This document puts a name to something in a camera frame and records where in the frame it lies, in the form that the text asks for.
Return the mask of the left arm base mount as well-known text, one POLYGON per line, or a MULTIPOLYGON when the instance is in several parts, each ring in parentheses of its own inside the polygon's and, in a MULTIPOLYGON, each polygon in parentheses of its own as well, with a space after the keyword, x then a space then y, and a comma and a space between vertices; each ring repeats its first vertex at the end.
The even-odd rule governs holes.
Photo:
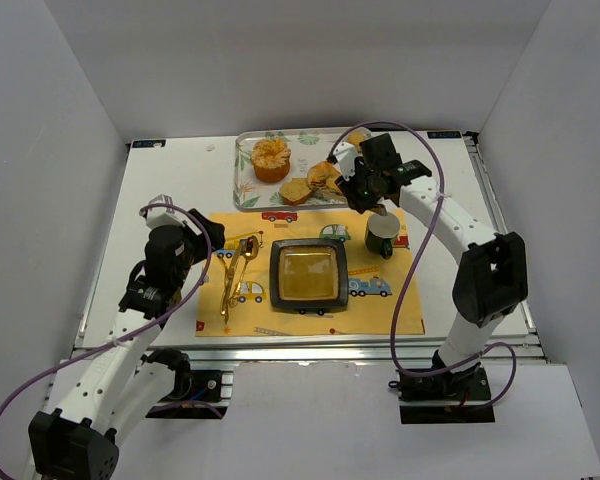
POLYGON ((141 357, 141 366, 166 365, 173 373, 173 388, 146 415, 151 419, 221 419, 227 408, 222 401, 221 370, 193 369, 189 356, 179 350, 162 348, 141 357))

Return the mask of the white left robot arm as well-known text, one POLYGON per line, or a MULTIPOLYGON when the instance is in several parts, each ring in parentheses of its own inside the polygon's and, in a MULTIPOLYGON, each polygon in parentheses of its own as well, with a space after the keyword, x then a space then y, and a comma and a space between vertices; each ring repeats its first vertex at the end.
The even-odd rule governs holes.
POLYGON ((110 478, 129 433, 160 399, 190 385, 184 353, 148 349, 181 304, 191 267, 209 265, 223 247, 225 228, 164 203, 141 215, 150 230, 144 257, 129 274, 106 349, 51 412, 29 424, 35 470, 44 479, 110 478))

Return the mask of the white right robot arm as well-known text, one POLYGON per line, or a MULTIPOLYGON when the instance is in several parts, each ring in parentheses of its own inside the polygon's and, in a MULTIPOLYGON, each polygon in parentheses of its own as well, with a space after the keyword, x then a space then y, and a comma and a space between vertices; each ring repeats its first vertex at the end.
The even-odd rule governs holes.
POLYGON ((502 234, 481 223, 447 195, 441 168, 403 161, 389 134, 358 145, 340 136, 328 160, 341 173, 336 184, 352 210, 383 215, 383 203, 389 200, 426 226, 424 244, 436 238, 453 257, 457 314, 431 370, 420 375, 471 371, 491 350, 488 341, 495 328, 528 297, 524 240, 515 232, 502 234))

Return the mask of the metal tongs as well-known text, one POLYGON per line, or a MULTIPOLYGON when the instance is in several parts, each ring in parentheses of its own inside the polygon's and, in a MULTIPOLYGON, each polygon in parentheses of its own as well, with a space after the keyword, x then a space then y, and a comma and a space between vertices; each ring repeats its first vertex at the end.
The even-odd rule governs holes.
POLYGON ((381 176, 372 173, 358 173, 348 180, 343 175, 332 176, 326 180, 326 186, 342 196, 347 206, 359 213, 387 213, 384 198, 388 192, 388 183, 381 176))

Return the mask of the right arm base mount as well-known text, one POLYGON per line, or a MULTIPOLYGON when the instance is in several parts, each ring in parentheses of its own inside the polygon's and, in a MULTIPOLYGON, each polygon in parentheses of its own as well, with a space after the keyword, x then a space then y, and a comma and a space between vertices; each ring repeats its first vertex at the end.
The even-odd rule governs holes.
POLYGON ((397 372, 388 388, 398 396, 403 425, 488 424, 495 422, 491 389, 478 364, 468 373, 412 377, 397 372))

